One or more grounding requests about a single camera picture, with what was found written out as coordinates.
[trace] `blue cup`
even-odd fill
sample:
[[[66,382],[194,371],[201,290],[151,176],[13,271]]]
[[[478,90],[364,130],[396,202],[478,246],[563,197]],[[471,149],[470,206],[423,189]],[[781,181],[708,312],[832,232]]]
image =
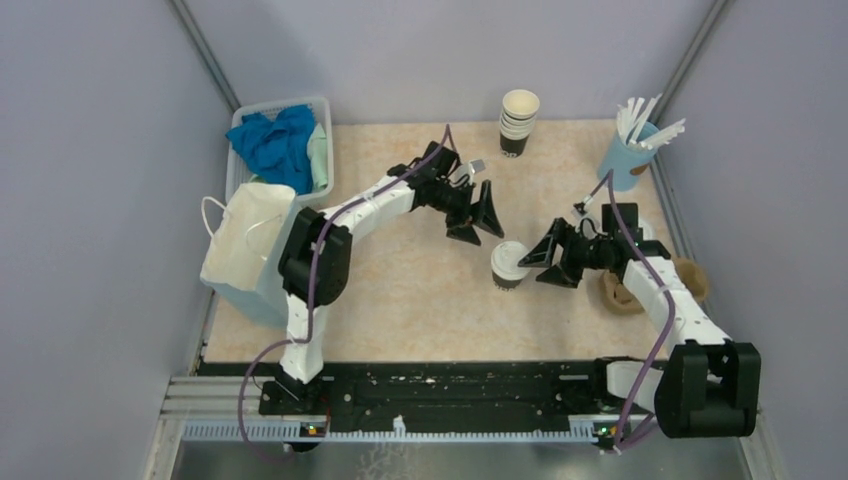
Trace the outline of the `blue cup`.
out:
[[[642,132],[639,133],[638,141],[642,141],[658,131],[659,129],[652,123],[645,122]],[[656,149],[640,152],[627,148],[621,141],[621,137],[618,136],[618,131],[616,131],[612,136],[612,143],[610,143],[604,161],[598,168],[598,180],[603,179],[607,172],[613,170],[613,190],[616,192],[631,190],[636,186],[639,175],[648,168],[648,164],[651,163],[656,153]]]

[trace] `light green cloth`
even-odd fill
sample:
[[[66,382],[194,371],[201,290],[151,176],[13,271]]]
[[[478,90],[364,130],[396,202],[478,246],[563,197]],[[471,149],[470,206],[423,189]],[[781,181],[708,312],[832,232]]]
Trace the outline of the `light green cloth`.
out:
[[[306,156],[312,165],[312,191],[327,188],[327,134],[320,123],[315,124],[315,130],[306,144]]]

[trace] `stack of paper cups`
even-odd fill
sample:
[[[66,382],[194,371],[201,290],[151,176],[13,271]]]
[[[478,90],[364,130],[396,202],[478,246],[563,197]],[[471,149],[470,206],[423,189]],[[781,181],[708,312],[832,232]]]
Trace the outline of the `stack of paper cups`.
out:
[[[539,97],[529,90],[512,90],[503,98],[501,110],[501,153],[517,157],[524,153],[530,132],[536,126]]]

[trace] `gray wall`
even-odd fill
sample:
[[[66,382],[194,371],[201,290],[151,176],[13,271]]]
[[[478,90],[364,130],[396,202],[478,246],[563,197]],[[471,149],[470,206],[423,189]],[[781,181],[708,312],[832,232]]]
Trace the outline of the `gray wall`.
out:
[[[736,2],[667,117],[687,118],[665,161],[715,320],[759,348],[796,478],[845,476],[846,21],[841,0]]]
[[[326,95],[339,123],[614,114],[665,86],[706,0],[188,0],[244,104]]]
[[[137,478],[229,113],[163,0],[2,2],[0,35],[0,478]]]

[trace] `floor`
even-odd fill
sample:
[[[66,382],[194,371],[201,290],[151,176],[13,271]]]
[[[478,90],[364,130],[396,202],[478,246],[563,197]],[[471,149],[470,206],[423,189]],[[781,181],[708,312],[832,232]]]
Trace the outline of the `floor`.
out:
[[[264,444],[284,457],[280,446]],[[749,479],[731,438],[669,440],[655,435],[638,451],[599,455],[588,445],[327,444],[280,465],[263,463],[244,445],[185,442],[174,479]]]

